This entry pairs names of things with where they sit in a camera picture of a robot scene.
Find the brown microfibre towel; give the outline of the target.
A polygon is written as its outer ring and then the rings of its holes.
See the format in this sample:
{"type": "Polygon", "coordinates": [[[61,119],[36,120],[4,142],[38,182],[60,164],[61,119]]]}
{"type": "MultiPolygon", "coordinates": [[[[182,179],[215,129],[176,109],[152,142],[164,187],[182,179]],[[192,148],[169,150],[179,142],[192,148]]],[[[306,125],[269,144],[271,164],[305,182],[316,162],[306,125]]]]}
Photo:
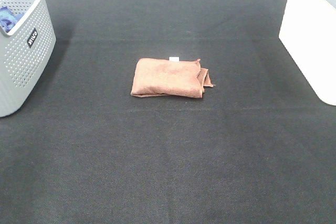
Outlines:
{"type": "Polygon", "coordinates": [[[206,87],[214,86],[209,70],[201,66],[199,59],[141,58],[136,64],[131,95],[140,98],[175,95],[199,99],[206,87]]]}

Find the black table cloth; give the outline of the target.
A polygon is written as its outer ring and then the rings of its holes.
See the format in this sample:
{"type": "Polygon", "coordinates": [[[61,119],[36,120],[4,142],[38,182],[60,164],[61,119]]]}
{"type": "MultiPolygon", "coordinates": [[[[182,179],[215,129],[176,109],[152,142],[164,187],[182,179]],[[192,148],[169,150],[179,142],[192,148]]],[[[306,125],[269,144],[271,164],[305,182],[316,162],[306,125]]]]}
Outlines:
{"type": "Polygon", "coordinates": [[[278,38],[287,0],[46,0],[56,44],[1,119],[1,223],[335,223],[335,107],[278,38]],[[199,99],[131,95],[199,59],[199,99]]]}

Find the grey perforated laundry basket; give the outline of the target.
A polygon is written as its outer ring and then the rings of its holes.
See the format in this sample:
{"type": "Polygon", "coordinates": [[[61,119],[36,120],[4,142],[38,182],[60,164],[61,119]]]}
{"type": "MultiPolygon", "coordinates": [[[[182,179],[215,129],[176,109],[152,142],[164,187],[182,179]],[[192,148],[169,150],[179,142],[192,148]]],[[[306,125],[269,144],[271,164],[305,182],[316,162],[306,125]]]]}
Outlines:
{"type": "Polygon", "coordinates": [[[1,117],[24,104],[56,43],[45,0],[1,0],[5,6],[24,15],[10,32],[1,27],[1,117]]]}

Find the white plastic bin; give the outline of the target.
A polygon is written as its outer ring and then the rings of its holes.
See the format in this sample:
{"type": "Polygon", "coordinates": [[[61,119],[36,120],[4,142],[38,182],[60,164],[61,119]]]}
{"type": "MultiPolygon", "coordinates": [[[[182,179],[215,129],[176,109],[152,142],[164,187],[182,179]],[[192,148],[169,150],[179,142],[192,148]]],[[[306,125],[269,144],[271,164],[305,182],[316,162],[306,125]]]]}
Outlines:
{"type": "Polygon", "coordinates": [[[335,0],[287,0],[279,39],[317,97],[335,105],[335,0]]]}

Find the blue cloth in basket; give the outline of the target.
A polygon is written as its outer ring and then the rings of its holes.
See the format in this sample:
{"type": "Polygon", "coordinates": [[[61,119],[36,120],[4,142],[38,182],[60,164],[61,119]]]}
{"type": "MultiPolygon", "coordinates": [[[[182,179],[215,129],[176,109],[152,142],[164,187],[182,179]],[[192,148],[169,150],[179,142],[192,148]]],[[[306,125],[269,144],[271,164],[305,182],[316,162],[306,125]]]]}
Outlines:
{"type": "Polygon", "coordinates": [[[24,14],[15,15],[8,7],[1,7],[1,27],[8,33],[19,22],[24,14]]]}

